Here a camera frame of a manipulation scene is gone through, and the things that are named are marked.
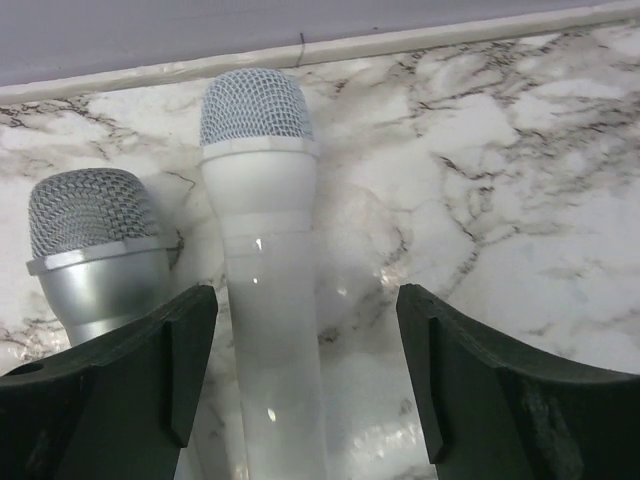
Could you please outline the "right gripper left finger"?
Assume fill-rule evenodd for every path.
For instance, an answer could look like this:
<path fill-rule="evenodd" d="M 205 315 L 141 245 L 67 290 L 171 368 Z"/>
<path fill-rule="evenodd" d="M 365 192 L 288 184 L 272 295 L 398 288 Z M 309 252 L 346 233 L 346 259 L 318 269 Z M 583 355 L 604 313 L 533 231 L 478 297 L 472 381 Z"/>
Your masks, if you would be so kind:
<path fill-rule="evenodd" d="M 1 378 L 4 479 L 171 479 L 189 442 L 218 303 L 194 286 Z"/>

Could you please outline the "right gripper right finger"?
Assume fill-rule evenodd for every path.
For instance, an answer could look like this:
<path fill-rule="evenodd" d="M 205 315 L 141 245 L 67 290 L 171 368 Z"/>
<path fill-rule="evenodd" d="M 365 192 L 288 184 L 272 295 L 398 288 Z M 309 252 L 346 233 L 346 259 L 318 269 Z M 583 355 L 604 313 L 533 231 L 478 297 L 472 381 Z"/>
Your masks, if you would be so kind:
<path fill-rule="evenodd" d="M 441 479 L 635 479 L 639 378 L 534 348 L 403 285 L 396 311 Z"/>

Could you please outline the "grey metal microphone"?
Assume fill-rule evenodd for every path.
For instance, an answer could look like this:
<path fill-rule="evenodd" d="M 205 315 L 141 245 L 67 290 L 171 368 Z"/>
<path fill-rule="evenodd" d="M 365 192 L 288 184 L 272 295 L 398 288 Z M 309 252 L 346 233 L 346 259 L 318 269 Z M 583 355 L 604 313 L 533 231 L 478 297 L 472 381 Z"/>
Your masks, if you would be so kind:
<path fill-rule="evenodd" d="M 168 300 L 168 251 L 152 200 L 132 173 L 87 168 L 52 175 L 28 203 L 30 275 L 76 346 Z"/>

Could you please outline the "white microphone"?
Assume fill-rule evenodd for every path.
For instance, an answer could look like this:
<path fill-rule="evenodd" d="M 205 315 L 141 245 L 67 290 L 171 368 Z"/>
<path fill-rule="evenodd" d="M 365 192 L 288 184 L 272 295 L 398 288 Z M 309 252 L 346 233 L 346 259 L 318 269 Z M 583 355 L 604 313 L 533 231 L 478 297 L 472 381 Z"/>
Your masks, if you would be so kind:
<path fill-rule="evenodd" d="M 324 479 L 312 240 L 319 154 L 298 83 L 267 68 L 215 77 L 200 145 L 223 239 L 248 475 Z"/>

